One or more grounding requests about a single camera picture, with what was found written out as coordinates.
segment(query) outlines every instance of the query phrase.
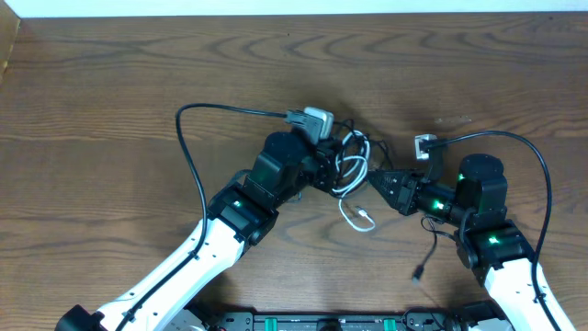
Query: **wooden table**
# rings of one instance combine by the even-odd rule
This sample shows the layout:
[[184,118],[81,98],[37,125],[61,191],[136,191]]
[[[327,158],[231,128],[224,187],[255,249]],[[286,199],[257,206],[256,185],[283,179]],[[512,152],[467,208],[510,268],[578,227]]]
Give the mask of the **wooden table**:
[[[588,329],[588,16],[377,15],[28,19],[0,86],[0,329],[53,329],[142,279],[200,217],[175,137],[190,102],[285,111],[313,105],[417,166],[413,136],[523,134],[548,161],[552,223],[541,263],[573,323]],[[250,168],[280,120],[200,110],[184,120],[209,197]],[[532,245],[545,212],[537,159],[481,138],[461,157],[500,157],[507,205]],[[368,189],[353,202],[378,228],[353,231],[336,200],[306,189],[275,229],[204,290],[258,311],[393,311],[487,298],[440,239],[432,244]]]

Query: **black connector plug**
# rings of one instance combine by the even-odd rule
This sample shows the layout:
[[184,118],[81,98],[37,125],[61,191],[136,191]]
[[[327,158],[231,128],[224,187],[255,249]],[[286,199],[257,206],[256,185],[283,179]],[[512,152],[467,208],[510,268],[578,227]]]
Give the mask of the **black connector plug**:
[[413,272],[413,285],[414,286],[419,286],[419,284],[421,282],[421,277],[423,276],[423,273],[424,273],[424,265],[416,266],[416,269]]

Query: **green led light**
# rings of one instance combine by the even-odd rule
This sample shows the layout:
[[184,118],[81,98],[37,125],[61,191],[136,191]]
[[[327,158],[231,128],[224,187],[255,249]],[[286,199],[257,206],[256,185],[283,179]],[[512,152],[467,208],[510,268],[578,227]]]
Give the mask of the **green led light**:
[[445,207],[445,205],[437,200],[435,200],[435,202],[433,203],[433,208],[437,208],[437,209],[443,209]]

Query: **white cable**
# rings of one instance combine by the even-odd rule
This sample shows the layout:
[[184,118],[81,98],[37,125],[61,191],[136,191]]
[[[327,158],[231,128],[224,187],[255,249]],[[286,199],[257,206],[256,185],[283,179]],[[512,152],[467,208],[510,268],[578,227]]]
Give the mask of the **white cable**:
[[368,160],[370,155],[370,146],[368,138],[361,131],[354,130],[353,132],[349,132],[345,136],[342,143],[343,145],[345,145],[345,143],[347,143],[349,139],[351,139],[351,137],[354,136],[354,134],[355,136],[364,138],[364,145],[359,148],[358,155],[345,156],[343,159],[340,159],[339,155],[337,155],[335,157],[335,167],[337,171],[340,171],[343,162],[356,160],[353,166],[345,174],[343,174],[343,178],[349,177],[352,174],[354,174],[357,171],[358,166],[360,166],[359,170],[357,171],[356,177],[353,180],[351,180],[351,182],[349,182],[347,185],[343,186],[342,188],[333,188],[333,193],[341,193],[341,198],[339,198],[339,211],[341,212],[347,223],[349,223],[349,225],[351,225],[351,227],[354,228],[356,231],[368,232],[376,228],[376,223],[371,217],[369,217],[367,211],[360,207],[357,207],[357,212],[359,213],[359,216],[366,218],[371,223],[371,226],[369,227],[360,227],[355,225],[343,210],[343,199],[345,195],[352,191],[354,188],[360,186],[363,183],[366,176],[368,175]]

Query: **white wall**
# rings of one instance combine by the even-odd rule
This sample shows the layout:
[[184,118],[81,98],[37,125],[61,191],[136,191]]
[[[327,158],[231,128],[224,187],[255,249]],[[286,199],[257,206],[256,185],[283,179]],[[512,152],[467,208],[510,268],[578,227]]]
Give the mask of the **white wall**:
[[20,17],[588,11],[588,0],[6,0]]

